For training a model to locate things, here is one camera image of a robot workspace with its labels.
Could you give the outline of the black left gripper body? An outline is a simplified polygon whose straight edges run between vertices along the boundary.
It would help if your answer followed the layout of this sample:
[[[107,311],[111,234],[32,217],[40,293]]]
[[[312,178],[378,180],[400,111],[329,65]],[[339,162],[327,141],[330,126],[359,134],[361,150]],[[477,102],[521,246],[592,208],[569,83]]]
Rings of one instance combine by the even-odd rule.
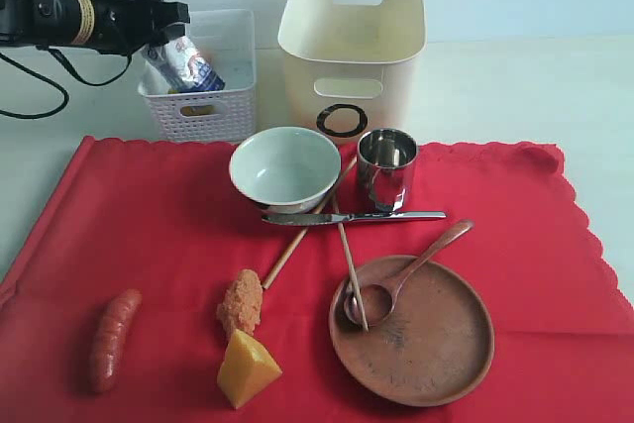
[[[154,31],[152,0],[91,0],[95,27],[88,41],[104,54],[126,55],[147,44]]]

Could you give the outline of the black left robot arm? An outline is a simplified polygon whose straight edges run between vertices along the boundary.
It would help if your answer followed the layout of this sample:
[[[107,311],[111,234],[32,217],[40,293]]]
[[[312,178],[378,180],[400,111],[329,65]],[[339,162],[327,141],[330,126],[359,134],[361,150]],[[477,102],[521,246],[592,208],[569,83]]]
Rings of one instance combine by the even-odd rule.
[[[185,33],[188,6],[165,0],[1,0],[1,45],[126,56]]]

